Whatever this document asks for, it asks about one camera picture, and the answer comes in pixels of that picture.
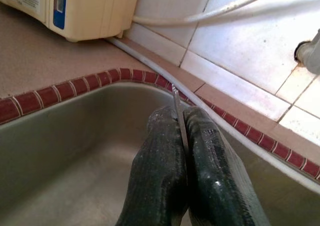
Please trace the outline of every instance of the appliance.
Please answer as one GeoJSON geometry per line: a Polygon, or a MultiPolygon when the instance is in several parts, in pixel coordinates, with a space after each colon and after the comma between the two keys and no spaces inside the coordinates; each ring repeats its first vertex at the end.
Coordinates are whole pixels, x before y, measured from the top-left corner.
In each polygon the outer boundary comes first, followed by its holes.
{"type": "Polygon", "coordinates": [[[137,0],[0,0],[68,41],[106,38],[130,28],[137,0]]]}

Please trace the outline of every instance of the red tile border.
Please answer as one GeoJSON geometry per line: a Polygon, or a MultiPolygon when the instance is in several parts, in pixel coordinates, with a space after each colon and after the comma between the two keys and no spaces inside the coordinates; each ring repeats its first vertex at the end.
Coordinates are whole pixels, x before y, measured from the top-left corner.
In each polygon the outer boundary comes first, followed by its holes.
{"type": "Polygon", "coordinates": [[[22,115],[41,109],[40,101],[34,92],[28,92],[14,97],[20,106],[22,115]]]}
{"type": "Polygon", "coordinates": [[[111,83],[111,79],[110,79],[109,74],[107,72],[98,73],[97,76],[98,76],[101,87],[111,83]]]}
{"type": "Polygon", "coordinates": [[[273,154],[279,156],[280,158],[282,158],[284,160],[286,160],[288,158],[289,153],[290,153],[290,149],[279,142],[276,144],[276,146],[273,150],[273,154]]]}
{"type": "Polygon", "coordinates": [[[64,82],[59,85],[55,85],[55,88],[58,90],[61,101],[70,99],[75,96],[75,92],[72,89],[69,82],[64,82]]]}
{"type": "Polygon", "coordinates": [[[86,76],[84,78],[89,85],[89,90],[92,91],[100,87],[99,80],[96,75],[86,76]]]}
{"type": "Polygon", "coordinates": [[[287,162],[293,164],[297,168],[301,168],[304,164],[305,158],[302,157],[300,154],[297,154],[295,151],[291,151],[291,154],[289,155],[287,162]]]}
{"type": "Polygon", "coordinates": [[[72,80],[71,83],[75,88],[76,95],[81,95],[85,92],[88,92],[88,87],[83,78],[72,80]]]}
{"type": "Polygon", "coordinates": [[[0,100],[0,124],[15,120],[20,117],[18,107],[11,98],[0,100]]]}
{"type": "MultiPolygon", "coordinates": [[[[102,86],[118,82],[132,81],[138,83],[154,84],[158,87],[172,91],[172,85],[164,77],[157,73],[141,71],[136,69],[112,69],[97,74],[85,76],[84,78],[74,79],[70,82],[64,82],[52,87],[28,92],[12,98],[0,100],[0,124],[15,120],[21,115],[40,110],[42,107],[49,107],[73,98],[76,95],[83,94],[88,91],[95,90],[102,86]]],[[[194,105],[184,94],[180,93],[180,97],[190,105],[194,105]]],[[[250,127],[246,123],[238,120],[233,115],[227,113],[222,108],[215,106],[212,102],[201,98],[210,108],[212,108],[220,117],[232,125],[237,131],[245,135],[252,142],[258,144],[266,151],[272,152],[277,157],[287,161],[295,168],[300,169],[313,177],[320,183],[320,166],[309,161],[298,153],[287,148],[283,144],[276,142],[271,137],[250,127]]]]}
{"type": "Polygon", "coordinates": [[[48,107],[59,102],[59,97],[53,87],[38,90],[37,93],[41,98],[43,107],[48,107]]]}

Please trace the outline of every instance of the white tile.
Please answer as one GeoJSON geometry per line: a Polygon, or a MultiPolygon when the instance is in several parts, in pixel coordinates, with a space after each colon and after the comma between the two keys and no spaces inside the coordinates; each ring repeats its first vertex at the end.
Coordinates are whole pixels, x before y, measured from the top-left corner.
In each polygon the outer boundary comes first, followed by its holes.
{"type": "MultiPolygon", "coordinates": [[[[138,0],[135,14],[148,18],[181,18],[200,13],[208,0],[138,0]]],[[[187,47],[196,25],[179,27],[150,27],[173,42],[187,47]]]]}
{"type": "Polygon", "coordinates": [[[287,102],[192,52],[187,52],[181,67],[274,121],[279,120],[290,106],[287,102]]]}
{"type": "Polygon", "coordinates": [[[320,119],[300,108],[293,106],[281,120],[280,125],[320,145],[320,119]]]}
{"type": "Polygon", "coordinates": [[[320,78],[316,78],[295,103],[314,116],[320,117],[320,78]]]}
{"type": "Polygon", "coordinates": [[[125,36],[169,62],[180,65],[186,49],[178,44],[134,23],[125,36]]]}
{"type": "MultiPolygon", "coordinates": [[[[206,11],[233,0],[210,0],[206,11]]],[[[202,23],[190,50],[275,94],[298,43],[318,32],[320,0],[259,0],[202,23]]]]}
{"type": "Polygon", "coordinates": [[[313,78],[315,78],[315,75],[310,73],[306,67],[298,66],[281,86],[276,96],[293,103],[304,89],[307,88],[313,78]]]}

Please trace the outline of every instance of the drain pipe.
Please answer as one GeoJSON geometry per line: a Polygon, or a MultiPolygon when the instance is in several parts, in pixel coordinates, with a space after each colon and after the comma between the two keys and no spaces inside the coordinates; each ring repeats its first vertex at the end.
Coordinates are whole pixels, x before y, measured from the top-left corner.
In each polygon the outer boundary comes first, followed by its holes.
{"type": "Polygon", "coordinates": [[[237,130],[235,130],[230,124],[224,121],[219,115],[217,115],[209,106],[207,106],[196,94],[194,94],[191,90],[189,90],[183,83],[181,83],[177,78],[163,69],[161,66],[156,64],[155,62],[151,61],[147,57],[143,56],[139,52],[135,51],[134,49],[127,46],[125,43],[115,39],[115,38],[108,38],[108,42],[115,45],[119,49],[123,50],[124,52],[128,53],[132,57],[136,58],[138,61],[142,62],[146,66],[153,69],[155,72],[162,75],[166,78],[169,82],[175,85],[179,91],[185,94],[195,105],[198,107],[203,108],[212,120],[223,130],[225,130],[228,134],[238,140],[242,145],[244,145],[247,149],[251,152],[262,158],[264,161],[270,163],[272,166],[280,170],[282,173],[287,175],[288,177],[292,178],[294,181],[298,182],[302,186],[308,188],[309,190],[317,193],[320,195],[320,185],[316,182],[312,181],[311,179],[303,176],[299,172],[295,171],[294,169],[290,168],[289,166],[285,165],[270,153],[266,152],[264,149],[257,146],[255,143],[251,142],[237,130]]]}

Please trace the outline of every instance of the white wall tile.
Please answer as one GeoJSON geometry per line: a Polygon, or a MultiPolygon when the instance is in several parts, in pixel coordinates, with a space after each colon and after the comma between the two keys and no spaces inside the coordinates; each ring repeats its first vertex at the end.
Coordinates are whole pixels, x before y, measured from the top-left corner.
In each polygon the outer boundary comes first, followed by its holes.
{"type": "Polygon", "coordinates": [[[300,108],[293,106],[283,117],[280,125],[320,145],[320,119],[300,108]]]}
{"type": "Polygon", "coordinates": [[[306,67],[296,67],[276,93],[276,96],[293,103],[313,78],[315,78],[315,75],[310,73],[306,67]]]}
{"type": "Polygon", "coordinates": [[[295,103],[311,114],[320,117],[320,78],[316,78],[295,103]]]}
{"type": "MultiPolygon", "coordinates": [[[[233,0],[210,0],[206,11],[233,0]]],[[[259,0],[201,23],[190,50],[275,94],[298,43],[318,31],[320,0],[259,0]]]]}
{"type": "Polygon", "coordinates": [[[177,66],[186,52],[182,46],[135,23],[125,36],[177,66]]]}
{"type": "Polygon", "coordinates": [[[181,67],[274,121],[279,120],[290,106],[287,102],[190,51],[187,52],[181,67]]]}
{"type": "MultiPolygon", "coordinates": [[[[208,0],[138,0],[135,14],[148,18],[181,18],[200,13],[208,0]]],[[[187,47],[196,25],[179,27],[150,27],[173,42],[187,47]]]]}

